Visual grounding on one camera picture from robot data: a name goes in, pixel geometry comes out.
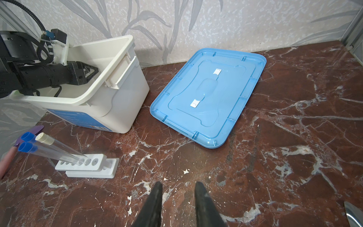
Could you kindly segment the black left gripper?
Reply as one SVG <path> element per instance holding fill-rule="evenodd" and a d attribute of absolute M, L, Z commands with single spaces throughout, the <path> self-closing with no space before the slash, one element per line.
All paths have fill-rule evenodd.
<path fill-rule="evenodd" d="M 71 73 L 71 80 L 68 84 L 84 85 L 87 84 L 94 76 L 99 73 L 99 69 L 95 66 L 85 64 L 80 61 L 68 61 L 67 67 Z"/>

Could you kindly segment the white test tube rack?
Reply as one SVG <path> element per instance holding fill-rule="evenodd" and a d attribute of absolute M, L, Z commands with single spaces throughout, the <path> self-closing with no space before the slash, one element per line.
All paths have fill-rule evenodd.
<path fill-rule="evenodd" d="M 119 158 L 107 158 L 104 154 L 87 154 L 87 160 L 81 165 L 59 161 L 55 170 L 65 172 L 73 178 L 106 178 L 113 179 L 119 164 Z"/>

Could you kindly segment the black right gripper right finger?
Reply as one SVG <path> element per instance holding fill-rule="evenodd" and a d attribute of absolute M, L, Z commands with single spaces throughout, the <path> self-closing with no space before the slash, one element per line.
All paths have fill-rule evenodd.
<path fill-rule="evenodd" d="M 202 182 L 196 182 L 194 194 L 197 227 L 226 227 Z"/>

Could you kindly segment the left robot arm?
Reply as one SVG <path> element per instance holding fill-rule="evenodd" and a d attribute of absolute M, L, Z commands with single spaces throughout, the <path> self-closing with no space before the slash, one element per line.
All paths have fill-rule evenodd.
<path fill-rule="evenodd" d="M 59 29 L 46 30 L 39 18 L 18 1 L 10 1 L 26 12 L 40 27 L 36 39 L 25 32 L 1 31 L 1 98 L 17 90 L 26 96 L 40 95 L 45 88 L 89 83 L 99 69 L 81 61 L 69 61 L 71 37 Z"/>

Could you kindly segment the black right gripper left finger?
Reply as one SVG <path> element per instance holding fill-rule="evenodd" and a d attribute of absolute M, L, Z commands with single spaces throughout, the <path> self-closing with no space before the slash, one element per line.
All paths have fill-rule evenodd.
<path fill-rule="evenodd" d="M 160 227 L 162 223 L 163 185 L 156 182 L 132 227 Z"/>

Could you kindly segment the test tube cork stopper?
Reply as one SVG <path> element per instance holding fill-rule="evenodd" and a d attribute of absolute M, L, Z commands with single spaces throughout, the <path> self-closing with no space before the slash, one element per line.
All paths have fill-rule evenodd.
<path fill-rule="evenodd" d="M 47 145 L 49 148 L 53 148 L 55 150 L 58 150 L 58 151 L 64 151 L 64 152 L 67 152 L 69 154 L 72 154 L 72 155 L 77 155 L 77 156 L 80 156 L 80 157 L 84 157 L 86 158 L 87 156 L 85 156 L 84 154 L 74 150 L 73 148 L 69 147 L 68 145 L 56 140 L 55 138 L 45 134 L 44 132 L 38 134 L 36 137 L 35 137 L 35 140 L 39 143 L 42 143 L 43 145 Z"/>

